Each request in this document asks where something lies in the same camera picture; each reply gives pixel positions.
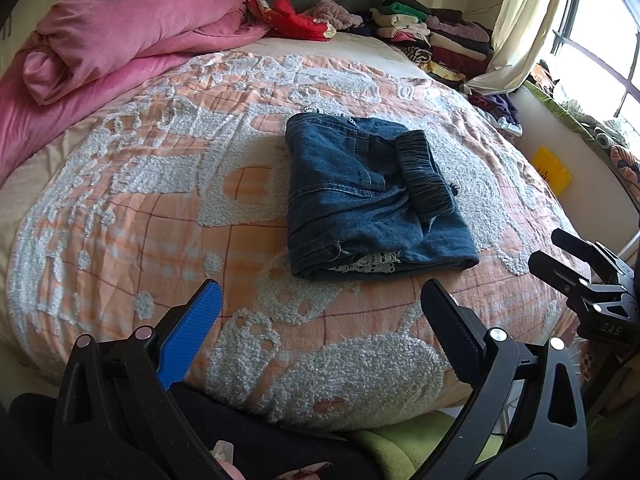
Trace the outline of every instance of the white curtain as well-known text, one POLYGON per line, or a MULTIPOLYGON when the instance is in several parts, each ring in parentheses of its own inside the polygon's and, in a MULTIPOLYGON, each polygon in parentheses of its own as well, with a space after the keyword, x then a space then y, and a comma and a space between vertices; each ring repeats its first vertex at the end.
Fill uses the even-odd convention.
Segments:
POLYGON ((466 83, 466 92, 489 95, 518 88, 538 60, 560 3, 562 0, 504 0, 492 37, 494 57, 486 74, 466 83))

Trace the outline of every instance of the denim pants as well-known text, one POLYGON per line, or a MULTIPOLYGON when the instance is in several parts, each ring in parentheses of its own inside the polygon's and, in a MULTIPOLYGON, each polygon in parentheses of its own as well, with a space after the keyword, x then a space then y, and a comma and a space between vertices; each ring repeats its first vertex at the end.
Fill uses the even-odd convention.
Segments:
POLYGON ((293 275, 380 279, 478 263, 423 131, 303 113, 287 121, 285 139, 293 275))

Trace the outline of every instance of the metal bolt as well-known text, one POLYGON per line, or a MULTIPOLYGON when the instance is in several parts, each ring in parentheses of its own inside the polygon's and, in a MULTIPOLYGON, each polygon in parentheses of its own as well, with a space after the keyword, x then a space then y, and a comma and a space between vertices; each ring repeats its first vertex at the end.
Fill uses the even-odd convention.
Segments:
POLYGON ((495 341, 504 341, 507 339, 507 333, 501 328, 492 328, 489 331, 489 335, 491 336, 491 339, 494 339, 495 341))
POLYGON ((150 326, 141 326, 134 333, 136 335, 136 339, 140 339, 140 341, 144 341, 145 339, 149 339, 153 332, 154 331, 150 326))
POLYGON ((564 341, 562 341, 562 339, 560 339, 559 337, 552 337, 549 340, 549 344, 556 350, 562 350, 564 348, 564 341))
POLYGON ((88 334, 82 334, 78 339, 76 339, 76 346, 80 348, 84 348, 91 342, 91 336, 88 334))

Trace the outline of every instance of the yellow paper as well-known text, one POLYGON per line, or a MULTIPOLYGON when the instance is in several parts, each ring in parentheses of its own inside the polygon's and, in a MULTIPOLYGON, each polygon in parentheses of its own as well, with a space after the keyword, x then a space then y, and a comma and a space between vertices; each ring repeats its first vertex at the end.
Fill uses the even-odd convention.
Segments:
POLYGON ((544 146, 539 147, 531 163, 556 196, 559 196, 572 180, 571 173, 562 162, 544 146))

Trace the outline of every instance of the mattress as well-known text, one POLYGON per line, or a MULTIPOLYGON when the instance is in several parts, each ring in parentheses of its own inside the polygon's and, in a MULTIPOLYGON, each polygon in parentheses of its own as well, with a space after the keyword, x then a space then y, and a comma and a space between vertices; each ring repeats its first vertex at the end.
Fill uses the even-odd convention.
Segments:
POLYGON ((18 168, 0 189, 2 340, 58 379, 77 336, 128 336, 205 277, 224 305, 186 380, 272 422, 349 430, 468 394, 421 316, 438 277, 487 326, 541 343, 571 324, 527 272, 574 232, 555 197, 465 98, 373 38, 264 39, 193 58, 119 98, 18 168), (284 122, 304 110, 425 130, 481 250, 465 272, 309 283, 286 253, 284 122))

